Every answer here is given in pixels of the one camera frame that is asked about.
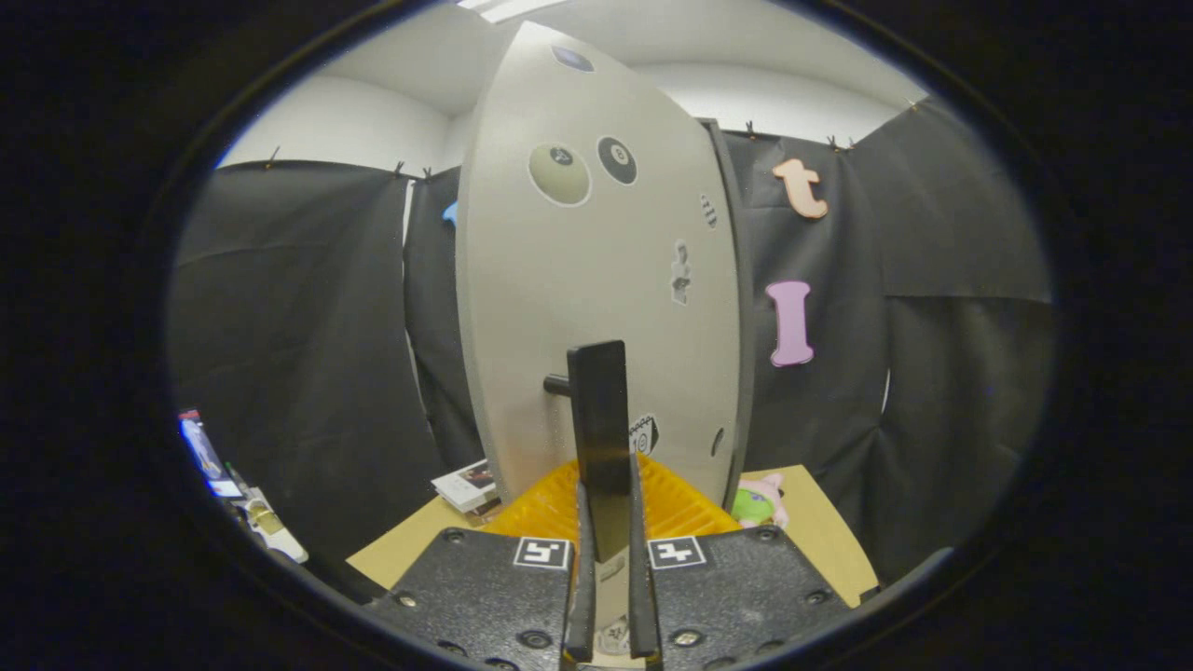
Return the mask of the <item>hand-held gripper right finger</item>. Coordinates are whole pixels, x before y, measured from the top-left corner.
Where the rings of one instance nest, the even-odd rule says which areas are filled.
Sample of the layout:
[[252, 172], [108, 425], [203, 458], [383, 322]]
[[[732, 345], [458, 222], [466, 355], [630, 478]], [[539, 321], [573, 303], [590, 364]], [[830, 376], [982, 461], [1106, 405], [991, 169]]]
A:
[[779, 527], [651, 538], [642, 461], [629, 463], [629, 653], [648, 670], [756, 664], [851, 612]]

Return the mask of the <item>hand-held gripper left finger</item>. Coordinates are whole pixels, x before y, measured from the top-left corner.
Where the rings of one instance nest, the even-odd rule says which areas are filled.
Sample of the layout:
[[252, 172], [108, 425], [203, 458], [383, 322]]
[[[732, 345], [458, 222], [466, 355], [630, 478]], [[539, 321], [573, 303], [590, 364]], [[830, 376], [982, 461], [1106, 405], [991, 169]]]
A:
[[575, 670], [594, 655], [596, 560], [576, 462], [555, 468], [486, 529], [435, 533], [369, 611], [503, 670]]

